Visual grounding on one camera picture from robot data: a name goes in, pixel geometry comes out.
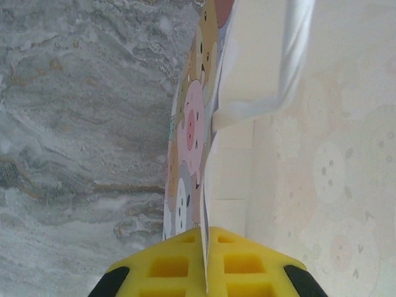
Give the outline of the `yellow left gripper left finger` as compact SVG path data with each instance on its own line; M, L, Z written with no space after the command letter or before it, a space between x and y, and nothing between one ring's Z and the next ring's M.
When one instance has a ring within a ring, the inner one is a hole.
M104 273L92 296L205 296L200 229L194 228L124 258Z

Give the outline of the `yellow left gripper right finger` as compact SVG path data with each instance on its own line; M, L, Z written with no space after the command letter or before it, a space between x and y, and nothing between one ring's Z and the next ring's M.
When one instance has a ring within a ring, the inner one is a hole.
M209 296L327 296L302 262L219 227L207 271Z

